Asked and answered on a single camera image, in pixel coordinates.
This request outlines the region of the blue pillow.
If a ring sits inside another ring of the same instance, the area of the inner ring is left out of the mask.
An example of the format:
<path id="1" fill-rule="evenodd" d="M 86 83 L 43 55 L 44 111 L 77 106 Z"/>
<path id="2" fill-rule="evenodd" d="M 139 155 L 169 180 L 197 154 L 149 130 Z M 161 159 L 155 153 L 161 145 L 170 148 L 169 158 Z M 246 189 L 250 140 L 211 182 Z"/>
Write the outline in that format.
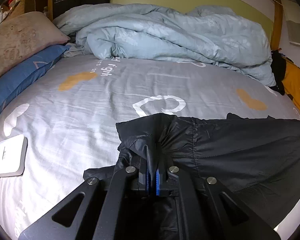
<path id="1" fill-rule="evenodd" d="M 44 76 L 69 49 L 69 45 L 49 46 L 0 77 L 0 113 L 22 91 Z"/>

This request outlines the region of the plaid hanging curtain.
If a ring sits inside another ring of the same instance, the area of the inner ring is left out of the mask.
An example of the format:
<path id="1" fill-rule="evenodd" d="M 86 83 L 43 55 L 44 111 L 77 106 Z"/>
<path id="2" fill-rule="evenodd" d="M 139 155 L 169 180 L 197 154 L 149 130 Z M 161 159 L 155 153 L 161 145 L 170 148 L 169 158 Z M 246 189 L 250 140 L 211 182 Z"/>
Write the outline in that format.
<path id="1" fill-rule="evenodd" d="M 291 0 L 281 0 L 285 13 L 289 42 L 300 46 L 300 6 Z"/>

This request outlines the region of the light blue duvet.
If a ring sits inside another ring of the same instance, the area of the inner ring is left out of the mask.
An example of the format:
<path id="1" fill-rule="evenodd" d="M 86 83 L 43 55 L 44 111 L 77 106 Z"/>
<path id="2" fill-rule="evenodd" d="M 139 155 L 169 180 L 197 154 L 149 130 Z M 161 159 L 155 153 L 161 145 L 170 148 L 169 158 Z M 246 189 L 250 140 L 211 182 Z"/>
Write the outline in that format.
<path id="1" fill-rule="evenodd" d="M 54 19 L 75 36 L 84 54 L 173 62 L 202 62 L 236 71 L 265 86 L 276 84 L 266 33 L 229 7 L 202 5 L 181 13 L 152 4 L 74 7 Z"/>

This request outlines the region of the black cloth by cushion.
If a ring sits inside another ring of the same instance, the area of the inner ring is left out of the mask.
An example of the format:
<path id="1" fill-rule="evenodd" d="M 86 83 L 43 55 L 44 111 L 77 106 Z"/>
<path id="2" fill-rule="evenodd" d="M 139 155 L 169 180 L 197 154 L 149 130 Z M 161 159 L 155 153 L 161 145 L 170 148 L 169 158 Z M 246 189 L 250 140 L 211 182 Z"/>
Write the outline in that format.
<path id="1" fill-rule="evenodd" d="M 286 74 L 286 59 L 278 50 L 271 51 L 271 70 L 275 77 L 276 85 L 271 86 L 270 89 L 279 92 L 281 95 L 285 95 L 285 88 L 282 81 Z"/>

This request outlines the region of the orange yellow cushion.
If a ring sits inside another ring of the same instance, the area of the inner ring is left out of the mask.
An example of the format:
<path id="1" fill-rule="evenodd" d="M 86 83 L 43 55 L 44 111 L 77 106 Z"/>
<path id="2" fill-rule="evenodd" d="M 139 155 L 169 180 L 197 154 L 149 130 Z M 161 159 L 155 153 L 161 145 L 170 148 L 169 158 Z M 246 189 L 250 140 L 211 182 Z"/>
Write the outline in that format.
<path id="1" fill-rule="evenodd" d="M 286 60 L 286 73 L 282 81 L 286 94 L 300 111 L 300 68 Z"/>

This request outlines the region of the beige pillow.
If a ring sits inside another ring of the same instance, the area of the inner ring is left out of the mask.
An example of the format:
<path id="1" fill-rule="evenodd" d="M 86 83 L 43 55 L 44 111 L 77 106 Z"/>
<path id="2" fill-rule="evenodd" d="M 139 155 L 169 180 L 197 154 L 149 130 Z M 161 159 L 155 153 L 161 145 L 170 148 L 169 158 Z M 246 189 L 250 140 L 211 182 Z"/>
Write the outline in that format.
<path id="1" fill-rule="evenodd" d="M 1 23 L 0 77 L 41 50 L 68 40 L 42 12 L 28 12 Z"/>

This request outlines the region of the black puffer jacket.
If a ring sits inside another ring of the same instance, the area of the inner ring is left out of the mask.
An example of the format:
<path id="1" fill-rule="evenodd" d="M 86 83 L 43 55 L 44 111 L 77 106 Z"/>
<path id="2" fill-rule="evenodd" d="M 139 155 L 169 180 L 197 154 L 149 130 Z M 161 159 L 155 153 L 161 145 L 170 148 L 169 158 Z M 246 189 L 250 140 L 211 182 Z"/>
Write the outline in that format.
<path id="1" fill-rule="evenodd" d="M 166 228 L 175 232 L 166 222 L 171 205 L 155 192 L 162 155 L 194 178 L 215 177 L 272 229 L 300 198 L 300 120 L 158 113 L 116 129 L 119 155 L 123 147 L 147 154 L 149 189 L 141 196 L 124 194 L 114 239 L 164 239 Z"/>

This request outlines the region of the white desk lamp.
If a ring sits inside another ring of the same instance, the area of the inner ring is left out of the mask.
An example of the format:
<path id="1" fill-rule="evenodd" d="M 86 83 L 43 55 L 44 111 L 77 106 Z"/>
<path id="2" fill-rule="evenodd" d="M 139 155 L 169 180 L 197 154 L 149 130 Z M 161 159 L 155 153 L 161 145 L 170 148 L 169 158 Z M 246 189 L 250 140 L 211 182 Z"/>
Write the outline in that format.
<path id="1" fill-rule="evenodd" d="M 27 138 L 22 134 L 0 142 L 0 177 L 14 177 L 23 174 Z"/>

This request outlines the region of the grey patterned bed sheet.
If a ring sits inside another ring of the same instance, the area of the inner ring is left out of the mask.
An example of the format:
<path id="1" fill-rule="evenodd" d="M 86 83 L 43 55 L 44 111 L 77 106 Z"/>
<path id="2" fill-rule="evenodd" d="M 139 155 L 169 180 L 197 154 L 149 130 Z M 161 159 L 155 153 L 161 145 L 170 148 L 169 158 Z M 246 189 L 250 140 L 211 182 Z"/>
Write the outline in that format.
<path id="1" fill-rule="evenodd" d="M 0 225 L 11 239 L 83 181 L 114 165 L 116 123 L 155 113 L 300 120 L 289 97 L 242 74 L 199 62 L 63 58 L 0 114 L 0 142 L 27 140 L 21 176 L 0 178 Z"/>

